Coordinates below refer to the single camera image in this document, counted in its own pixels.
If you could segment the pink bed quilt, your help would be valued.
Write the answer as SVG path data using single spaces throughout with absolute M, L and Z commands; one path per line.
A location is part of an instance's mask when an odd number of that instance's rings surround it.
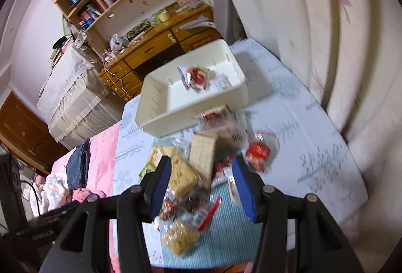
M 89 175 L 86 189 L 91 192 L 103 191 L 107 197 L 112 196 L 112 185 L 115 169 L 115 155 L 121 122 L 117 122 L 103 132 L 93 136 L 90 142 L 90 163 Z M 75 148 L 62 156 L 53 163 L 51 173 L 65 171 L 68 159 L 71 157 Z M 120 272 L 118 256 L 116 255 L 117 246 L 113 238 L 113 221 L 109 224 L 109 252 L 110 252 L 110 272 Z

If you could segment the roll of tape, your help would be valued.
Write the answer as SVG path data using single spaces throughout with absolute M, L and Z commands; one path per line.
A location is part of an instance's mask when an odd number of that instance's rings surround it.
M 170 19 L 170 14 L 168 12 L 161 12 L 158 15 L 161 22 L 166 22 Z

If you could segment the red apple snack packet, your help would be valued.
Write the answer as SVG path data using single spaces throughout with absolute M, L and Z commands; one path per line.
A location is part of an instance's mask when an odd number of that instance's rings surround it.
M 211 72 L 209 68 L 178 66 L 177 69 L 186 90 L 207 90 Z

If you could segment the white plastic storage bin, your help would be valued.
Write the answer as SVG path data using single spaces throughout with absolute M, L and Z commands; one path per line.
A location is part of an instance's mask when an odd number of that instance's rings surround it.
M 204 67 L 211 80 L 221 79 L 227 87 L 210 82 L 206 88 L 185 88 L 179 67 Z M 249 103 L 245 74 L 229 45 L 217 39 L 188 52 L 148 74 L 142 83 L 135 122 L 143 132 L 163 137 L 197 123 L 197 116 L 217 106 L 231 110 Z

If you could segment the small red candy packet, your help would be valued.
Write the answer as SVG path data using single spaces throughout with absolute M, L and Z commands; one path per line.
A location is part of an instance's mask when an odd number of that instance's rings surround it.
M 255 130 L 248 136 L 245 161 L 253 171 L 264 173 L 269 169 L 280 150 L 276 135 L 268 130 Z

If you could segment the yellow rice crisp block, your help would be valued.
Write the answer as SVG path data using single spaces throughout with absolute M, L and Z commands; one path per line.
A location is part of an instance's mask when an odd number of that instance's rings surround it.
M 183 197 L 200 187 L 200 178 L 186 158 L 175 154 L 171 162 L 172 171 L 168 188 L 174 198 Z

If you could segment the dark seaweed snack packet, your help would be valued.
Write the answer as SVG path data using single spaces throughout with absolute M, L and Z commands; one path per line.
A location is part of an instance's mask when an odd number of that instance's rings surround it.
M 180 199 L 180 219 L 199 232 L 203 232 L 213 220 L 220 204 L 220 196 L 214 197 L 204 192 L 190 193 Z

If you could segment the white lace covered cabinet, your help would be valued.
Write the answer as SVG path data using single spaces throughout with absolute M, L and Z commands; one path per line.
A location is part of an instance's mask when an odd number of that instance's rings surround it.
M 70 45 L 39 92 L 37 109 L 68 150 L 121 120 L 125 103 L 98 77 L 101 68 L 93 52 Z

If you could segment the orange white snack bar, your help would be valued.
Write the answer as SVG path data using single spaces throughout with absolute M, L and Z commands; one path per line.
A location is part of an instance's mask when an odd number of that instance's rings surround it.
M 234 176 L 231 173 L 227 174 L 227 181 L 233 207 L 240 206 L 240 196 L 238 194 L 238 189 L 236 187 Z

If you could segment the cream floral curtain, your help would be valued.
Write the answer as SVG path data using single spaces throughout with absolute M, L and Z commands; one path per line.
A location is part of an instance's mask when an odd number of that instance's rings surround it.
M 369 194 L 352 242 L 375 272 L 401 238 L 401 1 L 232 1 L 344 136 Z

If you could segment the wooden desk with drawers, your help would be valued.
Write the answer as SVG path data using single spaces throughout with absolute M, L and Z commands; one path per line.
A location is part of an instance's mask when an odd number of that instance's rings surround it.
M 103 83 L 123 101 L 140 94 L 147 74 L 185 53 L 221 38 L 211 27 L 181 29 L 193 20 L 213 22 L 213 8 L 202 4 L 184 10 L 145 33 L 99 73 Z

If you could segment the grey office chair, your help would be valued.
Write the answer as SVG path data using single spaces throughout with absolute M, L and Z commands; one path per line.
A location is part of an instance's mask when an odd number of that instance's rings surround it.
M 199 16 L 197 19 L 182 24 L 179 31 L 191 31 L 199 28 L 215 29 L 229 44 L 246 39 L 247 35 L 232 0 L 213 0 L 213 22 Z

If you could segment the green small snack packet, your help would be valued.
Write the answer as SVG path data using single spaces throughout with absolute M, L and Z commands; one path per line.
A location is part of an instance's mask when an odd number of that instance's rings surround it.
M 155 170 L 156 170 L 155 164 L 153 162 L 147 162 L 139 174 L 140 179 L 143 179 L 146 174 L 154 172 Z

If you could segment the navy blue folded cloth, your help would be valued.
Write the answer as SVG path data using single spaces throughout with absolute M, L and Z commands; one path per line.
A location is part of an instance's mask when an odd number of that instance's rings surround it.
M 67 184 L 70 190 L 86 187 L 91 158 L 90 139 L 76 146 L 66 165 Z

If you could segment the beige wafer cracker pack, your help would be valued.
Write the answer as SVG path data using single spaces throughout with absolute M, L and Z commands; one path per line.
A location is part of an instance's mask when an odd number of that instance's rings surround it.
M 215 133 L 195 133 L 191 141 L 189 164 L 197 172 L 206 190 L 211 189 L 217 140 Z

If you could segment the pink crumpled towel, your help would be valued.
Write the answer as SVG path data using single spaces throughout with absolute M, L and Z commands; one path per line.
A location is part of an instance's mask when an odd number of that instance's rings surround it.
M 78 201 L 78 202 L 82 203 L 82 202 L 84 202 L 84 200 L 85 200 L 87 197 L 89 197 L 90 195 L 97 195 L 99 198 L 106 198 L 106 197 L 107 197 L 107 195 L 105 194 L 105 192 L 100 191 L 100 190 L 91 191 L 91 190 L 89 190 L 89 189 L 82 189 L 82 188 L 79 188 L 79 189 L 77 189 L 77 190 L 75 190 L 75 191 L 73 192 L 72 200 L 73 200 L 73 201 Z

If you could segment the clear packet red label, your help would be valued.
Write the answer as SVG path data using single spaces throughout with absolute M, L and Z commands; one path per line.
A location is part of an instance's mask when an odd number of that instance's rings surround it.
M 217 150 L 241 149 L 244 146 L 244 129 L 229 106 L 209 109 L 200 113 L 197 119 L 201 133 L 217 137 Z

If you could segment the walnut date candy packet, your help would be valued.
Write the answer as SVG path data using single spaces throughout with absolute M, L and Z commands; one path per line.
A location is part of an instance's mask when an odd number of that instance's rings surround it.
M 169 223 L 174 221 L 179 215 L 178 203 L 175 200 L 165 197 L 162 203 L 160 213 L 155 218 L 155 223 Z

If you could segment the small yellow crisp packet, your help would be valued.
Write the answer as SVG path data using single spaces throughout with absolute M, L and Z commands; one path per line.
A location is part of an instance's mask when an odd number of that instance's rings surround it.
M 190 224 L 178 220 L 162 235 L 162 243 L 177 256 L 185 253 L 199 240 L 200 232 Z

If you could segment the large bread packet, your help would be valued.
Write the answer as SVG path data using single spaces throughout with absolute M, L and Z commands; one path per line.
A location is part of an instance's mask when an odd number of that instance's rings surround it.
M 147 162 L 153 162 L 157 168 L 163 156 L 183 155 L 188 158 L 191 142 L 179 138 L 156 138 L 148 154 Z

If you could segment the patterned tablecloth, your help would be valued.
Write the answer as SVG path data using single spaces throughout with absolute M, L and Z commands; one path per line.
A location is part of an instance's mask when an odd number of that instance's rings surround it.
M 179 57 L 171 64 L 228 69 L 231 84 L 247 89 L 249 103 L 237 111 L 242 135 L 268 132 L 271 158 L 262 180 L 286 195 L 316 194 L 337 223 L 350 218 L 368 200 L 361 172 L 341 134 L 313 95 L 266 48 L 253 39 L 228 45 L 219 39 Z M 221 198 L 200 240 L 179 257 L 161 238 L 163 230 L 144 224 L 150 264 L 154 267 L 209 269 L 252 261 L 262 227 L 239 205 L 227 184 L 212 191 Z

